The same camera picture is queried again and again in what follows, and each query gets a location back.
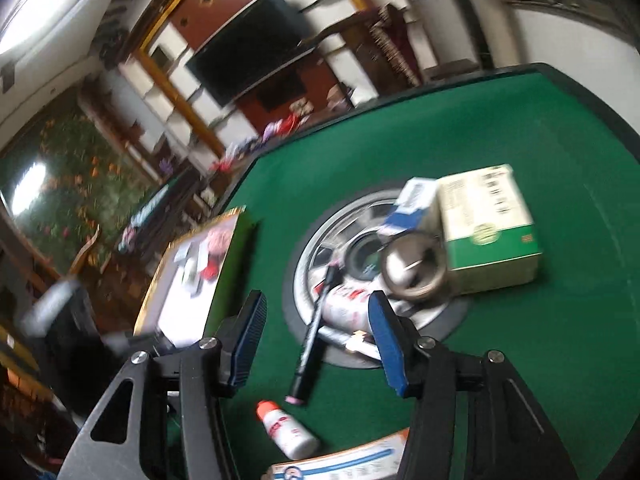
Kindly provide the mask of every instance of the green table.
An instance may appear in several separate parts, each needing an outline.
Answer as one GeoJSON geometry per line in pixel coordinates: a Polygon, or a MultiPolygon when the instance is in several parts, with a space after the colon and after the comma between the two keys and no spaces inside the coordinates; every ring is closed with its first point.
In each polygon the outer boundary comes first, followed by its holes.
{"type": "MultiPolygon", "coordinates": [[[[542,268],[529,285],[475,295],[446,343],[505,352],[580,478],[606,468],[640,413],[640,171],[629,151],[637,136],[584,89],[574,88],[580,99],[561,89],[568,83],[531,66],[422,89],[293,139],[250,168],[227,205],[247,206],[259,222],[247,290],[265,293],[269,314],[248,384],[224,407],[243,479],[285,460],[255,405],[282,402],[298,358],[282,283],[308,227],[384,181],[504,163],[536,221],[542,268]]],[[[407,427],[413,404],[395,396],[381,369],[326,365],[308,408],[286,409],[334,452],[407,427]]]]}

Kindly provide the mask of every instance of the silver bolt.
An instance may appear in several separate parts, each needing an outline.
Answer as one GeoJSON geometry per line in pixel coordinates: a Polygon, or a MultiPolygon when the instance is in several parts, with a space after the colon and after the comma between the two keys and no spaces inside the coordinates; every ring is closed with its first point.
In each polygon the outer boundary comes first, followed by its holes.
{"type": "Polygon", "coordinates": [[[504,362],[504,354],[499,350],[489,350],[486,356],[492,363],[498,364],[504,362]]]}
{"type": "Polygon", "coordinates": [[[418,346],[423,350],[431,350],[436,346],[436,340],[433,337],[421,337],[418,339],[418,346]]]}
{"type": "Polygon", "coordinates": [[[215,337],[204,337],[200,340],[200,344],[198,345],[203,350],[207,350],[209,348],[213,348],[218,344],[218,340],[215,337]]]}
{"type": "Polygon", "coordinates": [[[140,363],[145,362],[148,357],[149,357],[149,354],[146,352],[142,352],[142,351],[136,352],[131,356],[131,362],[135,365],[139,365],[140,363]]]}

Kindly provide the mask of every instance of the black tv screen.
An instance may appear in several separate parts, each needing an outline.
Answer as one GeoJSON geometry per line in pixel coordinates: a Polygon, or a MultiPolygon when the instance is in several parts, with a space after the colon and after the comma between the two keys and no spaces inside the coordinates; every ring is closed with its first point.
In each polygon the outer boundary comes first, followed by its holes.
{"type": "Polygon", "coordinates": [[[187,67],[220,106],[291,60],[310,34],[285,0],[254,0],[225,23],[187,67]]]}

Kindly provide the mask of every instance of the ceiling light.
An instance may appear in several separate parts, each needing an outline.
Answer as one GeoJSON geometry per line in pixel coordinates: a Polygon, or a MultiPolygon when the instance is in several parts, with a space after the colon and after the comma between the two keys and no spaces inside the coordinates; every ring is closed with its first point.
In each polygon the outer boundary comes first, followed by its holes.
{"type": "Polygon", "coordinates": [[[26,0],[0,39],[0,54],[22,43],[52,20],[66,0],[26,0]]]}
{"type": "Polygon", "coordinates": [[[31,203],[40,195],[40,187],[47,174],[47,168],[42,163],[31,166],[24,177],[15,187],[14,199],[11,202],[11,212],[14,216],[27,211],[31,203]]]}

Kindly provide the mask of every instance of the small white glue bottle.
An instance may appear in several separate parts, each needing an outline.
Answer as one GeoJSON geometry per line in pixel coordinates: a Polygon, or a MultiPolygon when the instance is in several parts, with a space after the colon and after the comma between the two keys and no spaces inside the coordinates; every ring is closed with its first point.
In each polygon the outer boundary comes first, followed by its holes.
{"type": "Polygon", "coordinates": [[[256,412],[271,439],[290,460],[309,458],[320,446],[316,437],[275,402],[261,400],[256,412]]]}

